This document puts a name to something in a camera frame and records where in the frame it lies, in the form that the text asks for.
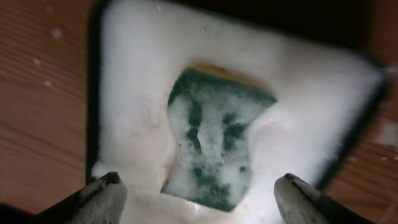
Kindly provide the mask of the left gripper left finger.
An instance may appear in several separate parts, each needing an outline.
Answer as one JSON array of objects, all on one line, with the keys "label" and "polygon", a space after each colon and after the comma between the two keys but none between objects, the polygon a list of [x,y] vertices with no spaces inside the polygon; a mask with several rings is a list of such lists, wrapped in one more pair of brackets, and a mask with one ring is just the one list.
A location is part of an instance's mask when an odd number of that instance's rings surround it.
[{"label": "left gripper left finger", "polygon": [[127,188],[117,172],[108,172],[34,217],[39,224],[118,224]]}]

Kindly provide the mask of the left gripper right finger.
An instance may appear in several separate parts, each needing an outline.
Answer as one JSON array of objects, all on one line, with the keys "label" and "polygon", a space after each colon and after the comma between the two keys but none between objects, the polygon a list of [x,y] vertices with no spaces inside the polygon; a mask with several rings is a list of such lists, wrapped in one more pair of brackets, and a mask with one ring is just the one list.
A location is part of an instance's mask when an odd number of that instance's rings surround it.
[{"label": "left gripper right finger", "polygon": [[274,196],[287,224],[373,224],[293,174],[276,180]]}]

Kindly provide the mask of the green yellow sponge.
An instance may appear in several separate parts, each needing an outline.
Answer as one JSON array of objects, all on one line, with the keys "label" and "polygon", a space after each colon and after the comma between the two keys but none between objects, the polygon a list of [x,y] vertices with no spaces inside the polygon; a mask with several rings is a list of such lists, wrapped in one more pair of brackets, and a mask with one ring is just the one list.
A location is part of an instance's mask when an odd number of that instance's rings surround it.
[{"label": "green yellow sponge", "polygon": [[184,68],[167,102],[177,157],[160,191],[234,210],[252,177],[249,128],[276,102],[265,83],[232,70],[205,63]]}]

